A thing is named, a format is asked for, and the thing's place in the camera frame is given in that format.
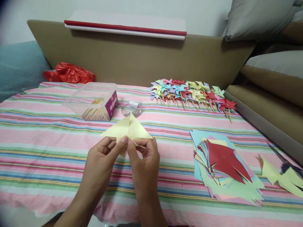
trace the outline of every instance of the scissor blade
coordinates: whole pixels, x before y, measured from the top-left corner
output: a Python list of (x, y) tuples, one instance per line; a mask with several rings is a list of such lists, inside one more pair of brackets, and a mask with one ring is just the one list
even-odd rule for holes
[(277, 152), (269, 143), (267, 144), (273, 150), (273, 152), (275, 152), (275, 154), (281, 159), (283, 163), (290, 164), (289, 161), (287, 161), (287, 159), (285, 159), (279, 152)]

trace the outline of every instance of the clear plastic box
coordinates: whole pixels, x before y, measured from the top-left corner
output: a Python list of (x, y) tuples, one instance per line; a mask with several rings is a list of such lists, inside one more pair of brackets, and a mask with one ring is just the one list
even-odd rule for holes
[(63, 103), (85, 121), (110, 121), (118, 104), (117, 85), (89, 82)]

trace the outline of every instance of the striped tablecloth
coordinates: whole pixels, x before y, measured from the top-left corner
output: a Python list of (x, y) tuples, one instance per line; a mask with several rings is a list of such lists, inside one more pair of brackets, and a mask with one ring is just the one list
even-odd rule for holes
[[(28, 207), (37, 215), (59, 212), (71, 203), (81, 182), (88, 150), (100, 133), (123, 118), (120, 107), (111, 122), (85, 122), (61, 103), (81, 85), (41, 83), (0, 104), (0, 202)], [(150, 100), (146, 87), (119, 85), (118, 99), (139, 96), (138, 118), (155, 137), (161, 155), (158, 193), (169, 225), (303, 226), (303, 199), (261, 177), (259, 155), (276, 168), (279, 158), (268, 141), (238, 113), (233, 123), (220, 113), (198, 112)], [(212, 199), (194, 178), (192, 129), (226, 135), (266, 187), (266, 206), (255, 207)], [(95, 215), (109, 224), (139, 222), (131, 165), (118, 158), (107, 192)]]

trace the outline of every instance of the forearm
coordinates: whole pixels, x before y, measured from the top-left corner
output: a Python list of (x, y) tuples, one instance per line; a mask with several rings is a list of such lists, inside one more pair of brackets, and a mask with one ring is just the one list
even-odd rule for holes
[(78, 192), (72, 203), (54, 226), (87, 226), (99, 201), (99, 198), (90, 198), (88, 196), (83, 196), (80, 192)]
[(167, 227), (158, 194), (137, 198), (142, 227)]

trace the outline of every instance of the plastic bag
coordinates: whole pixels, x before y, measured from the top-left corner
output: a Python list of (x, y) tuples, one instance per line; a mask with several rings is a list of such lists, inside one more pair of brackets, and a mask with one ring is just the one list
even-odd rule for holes
[(43, 72), (43, 76), (50, 82), (67, 82), (71, 84), (95, 82), (96, 75), (81, 67), (61, 62), (55, 70)]

